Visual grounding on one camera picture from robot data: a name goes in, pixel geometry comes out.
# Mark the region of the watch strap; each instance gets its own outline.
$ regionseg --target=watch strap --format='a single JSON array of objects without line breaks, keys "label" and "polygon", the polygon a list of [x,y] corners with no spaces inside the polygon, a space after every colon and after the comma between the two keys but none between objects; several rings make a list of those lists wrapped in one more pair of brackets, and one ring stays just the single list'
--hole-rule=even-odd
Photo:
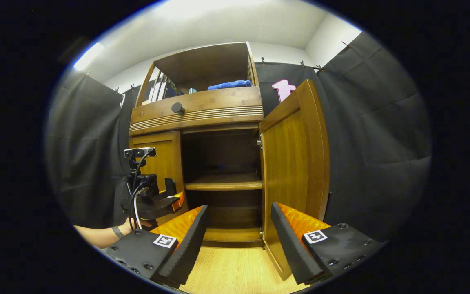
[{"label": "watch strap", "polygon": [[117,237],[119,237],[119,239],[124,237],[123,233],[121,233],[117,226],[112,227],[112,230],[117,235]]}]

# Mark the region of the wooden drawer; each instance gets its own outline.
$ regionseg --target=wooden drawer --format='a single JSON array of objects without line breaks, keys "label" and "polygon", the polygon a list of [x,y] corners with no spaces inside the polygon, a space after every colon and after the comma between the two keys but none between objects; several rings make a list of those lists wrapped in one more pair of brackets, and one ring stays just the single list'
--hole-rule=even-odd
[{"label": "wooden drawer", "polygon": [[[184,115],[171,110],[176,102],[184,107]],[[259,87],[217,89],[180,95],[134,108],[129,135],[233,122],[259,122],[263,119]]]}]

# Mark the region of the cabinet door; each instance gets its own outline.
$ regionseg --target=cabinet door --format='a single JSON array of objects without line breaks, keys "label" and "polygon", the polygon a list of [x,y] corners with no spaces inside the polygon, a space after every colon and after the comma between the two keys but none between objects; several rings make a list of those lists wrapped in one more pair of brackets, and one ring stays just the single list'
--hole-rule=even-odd
[{"label": "cabinet door", "polygon": [[[181,163],[181,132],[166,132],[130,138],[130,148],[155,147],[157,156],[146,158],[146,165],[141,167],[142,174],[156,174],[160,191],[166,190],[164,178],[175,181],[177,192],[184,190]],[[159,225],[188,211],[188,201],[175,214],[168,214],[157,219]]]},{"label": "cabinet door", "polygon": [[328,202],[328,134],[317,91],[304,81],[259,125],[263,151],[264,246],[282,279],[291,275],[271,220],[279,202],[324,219]]}]

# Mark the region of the wooden shelf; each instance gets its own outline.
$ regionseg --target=wooden shelf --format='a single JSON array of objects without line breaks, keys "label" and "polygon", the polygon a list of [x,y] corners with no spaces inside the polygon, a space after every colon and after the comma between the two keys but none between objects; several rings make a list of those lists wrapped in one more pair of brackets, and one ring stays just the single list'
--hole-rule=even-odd
[{"label": "wooden shelf", "polygon": [[206,229],[203,240],[216,242],[255,242],[261,240],[261,233],[259,227],[243,229],[209,227]]},{"label": "wooden shelf", "polygon": [[185,183],[184,188],[196,191],[237,191],[262,189],[262,181],[255,173],[208,174]]}]

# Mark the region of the ceiling light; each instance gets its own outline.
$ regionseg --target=ceiling light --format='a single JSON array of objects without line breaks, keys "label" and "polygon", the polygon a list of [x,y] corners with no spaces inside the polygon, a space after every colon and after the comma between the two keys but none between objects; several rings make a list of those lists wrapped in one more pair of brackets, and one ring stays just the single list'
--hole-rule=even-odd
[{"label": "ceiling light", "polygon": [[90,49],[88,49],[88,51],[86,51],[81,56],[81,58],[79,58],[79,60],[73,65],[73,68],[80,71],[80,70],[84,69],[85,67],[87,67],[90,64],[90,62],[92,62],[92,60],[97,55],[99,55],[99,53],[101,53],[103,48],[104,48],[103,45],[101,45],[99,43],[95,43],[95,45],[93,45]]}]

